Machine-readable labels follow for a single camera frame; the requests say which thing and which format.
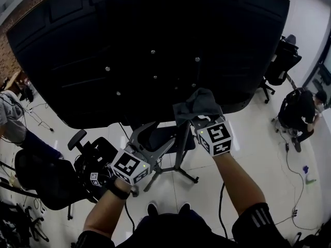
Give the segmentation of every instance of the black clothing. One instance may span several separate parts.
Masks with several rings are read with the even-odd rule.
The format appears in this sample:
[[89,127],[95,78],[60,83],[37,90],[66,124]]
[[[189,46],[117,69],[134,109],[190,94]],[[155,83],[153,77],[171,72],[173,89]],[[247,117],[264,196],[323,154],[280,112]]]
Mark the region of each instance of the black clothing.
[[295,104],[288,104],[285,110],[279,113],[279,117],[289,128],[302,132],[302,135],[297,138],[298,142],[303,142],[314,133],[314,130],[308,132],[306,124],[313,123],[314,116],[315,103],[312,93],[308,90],[301,93],[299,100]]
[[301,93],[299,100],[295,104],[288,104],[286,106],[285,111],[282,115],[282,119],[285,123],[292,123],[300,121],[304,117],[306,123],[313,123],[314,116],[314,99],[312,93],[306,90]]
[[[170,233],[168,238],[163,232]],[[247,209],[232,227],[234,241],[216,235],[194,211],[188,214],[146,216],[133,235],[118,247],[291,247],[277,230],[266,203]],[[114,247],[111,239],[93,231],[84,231],[76,248]]]

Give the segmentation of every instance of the black sleeve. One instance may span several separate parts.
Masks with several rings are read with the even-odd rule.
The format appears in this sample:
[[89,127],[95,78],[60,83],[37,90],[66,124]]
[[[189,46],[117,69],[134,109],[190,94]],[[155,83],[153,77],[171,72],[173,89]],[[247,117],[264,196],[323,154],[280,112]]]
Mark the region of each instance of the black sleeve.
[[314,116],[315,116],[315,109],[308,111],[305,117],[306,123],[312,124],[314,122]]
[[239,245],[246,247],[291,247],[276,228],[266,203],[256,204],[241,214],[232,234]]
[[75,248],[113,248],[115,247],[114,243],[108,237],[96,233],[95,231],[83,231],[75,245]]

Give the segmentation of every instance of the sneaker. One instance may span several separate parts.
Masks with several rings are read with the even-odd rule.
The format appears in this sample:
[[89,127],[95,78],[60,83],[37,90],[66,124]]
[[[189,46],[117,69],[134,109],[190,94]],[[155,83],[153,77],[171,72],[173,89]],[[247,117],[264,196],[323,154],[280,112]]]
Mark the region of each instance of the sneaker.
[[191,204],[190,203],[184,203],[182,207],[179,210],[178,214],[188,213],[191,210]]
[[293,146],[297,152],[301,152],[301,145],[297,138],[291,138]]
[[159,214],[159,212],[157,210],[156,203],[151,202],[151,203],[148,204],[147,214],[148,214],[148,216],[157,216]]

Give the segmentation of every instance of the forearm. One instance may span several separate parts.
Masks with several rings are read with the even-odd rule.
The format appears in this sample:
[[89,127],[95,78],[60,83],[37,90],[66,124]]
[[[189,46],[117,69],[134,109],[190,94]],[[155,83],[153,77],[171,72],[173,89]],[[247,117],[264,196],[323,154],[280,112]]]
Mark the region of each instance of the forearm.
[[[117,178],[116,187],[130,192],[131,186]],[[86,218],[84,230],[92,230],[111,238],[123,210],[125,200],[107,190]]]
[[254,204],[265,202],[265,197],[259,186],[233,159],[231,154],[224,153],[213,157],[213,159],[238,215],[241,215]]

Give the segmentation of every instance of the person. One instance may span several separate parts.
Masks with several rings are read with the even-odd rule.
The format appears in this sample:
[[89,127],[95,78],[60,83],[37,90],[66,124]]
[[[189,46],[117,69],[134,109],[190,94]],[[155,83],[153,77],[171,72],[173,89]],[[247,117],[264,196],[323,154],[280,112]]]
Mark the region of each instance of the person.
[[43,142],[19,121],[24,109],[12,91],[0,93],[0,137],[8,139],[23,149],[43,159],[59,159],[62,154]]
[[318,109],[319,105],[326,103],[327,95],[325,91],[320,90],[314,97],[309,90],[298,88],[292,91],[288,96],[292,97],[294,94],[298,96],[298,100],[287,104],[285,110],[280,113],[279,117],[289,128],[302,132],[299,137],[293,137],[291,139],[295,150],[301,152],[300,143],[314,133],[315,124],[320,119],[319,112],[315,115],[315,110]]
[[[261,189],[231,154],[213,159],[239,215],[232,227],[235,242],[214,234],[189,204],[184,204],[178,214],[159,214],[157,207],[149,204],[148,216],[118,247],[291,247],[277,230]],[[76,248],[114,247],[111,238],[131,186],[117,178],[108,188],[87,216]]]

